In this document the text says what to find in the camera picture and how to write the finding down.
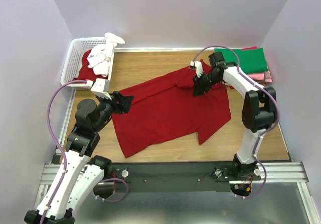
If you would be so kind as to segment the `dark red t-shirt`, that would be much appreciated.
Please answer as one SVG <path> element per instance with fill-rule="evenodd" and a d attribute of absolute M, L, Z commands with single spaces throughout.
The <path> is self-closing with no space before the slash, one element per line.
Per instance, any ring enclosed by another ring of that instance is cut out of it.
<path fill-rule="evenodd" d="M 129 113 L 112 117 L 126 158 L 192 133 L 203 144 L 231 119 L 226 86 L 219 83 L 194 97 L 194 76 L 184 67 L 120 91 L 134 97 Z"/>

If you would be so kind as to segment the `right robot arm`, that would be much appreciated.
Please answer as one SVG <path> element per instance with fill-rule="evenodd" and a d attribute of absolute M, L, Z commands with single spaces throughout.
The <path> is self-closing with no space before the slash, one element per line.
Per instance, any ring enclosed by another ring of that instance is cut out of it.
<path fill-rule="evenodd" d="M 194 96 L 204 95 L 220 82 L 230 84 L 244 98 L 241 119 L 245 127 L 242 145 L 235 154 L 229 169 L 235 179 L 241 180 L 252 174 L 258 163 L 257 153 L 264 136 L 279 121 L 276 106 L 276 91 L 264 87 L 248 77 L 240 68 L 240 63 L 226 62 L 222 52 L 214 52 L 209 57 L 212 70 L 205 73 L 200 61 L 191 61 L 189 67 L 195 70 L 193 78 Z"/>

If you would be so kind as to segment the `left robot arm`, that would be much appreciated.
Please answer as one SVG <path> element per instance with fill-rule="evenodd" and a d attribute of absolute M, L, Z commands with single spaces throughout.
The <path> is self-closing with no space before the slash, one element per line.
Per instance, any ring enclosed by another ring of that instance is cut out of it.
<path fill-rule="evenodd" d="M 84 99 L 77 105 L 76 124 L 67 138 L 63 161 L 46 196 L 26 213 L 26 223 L 74 223 L 74 214 L 100 181 L 115 181 L 111 160 L 92 156 L 99 131 L 113 114 L 129 112 L 134 97 L 118 91 L 98 93 L 98 101 Z"/>

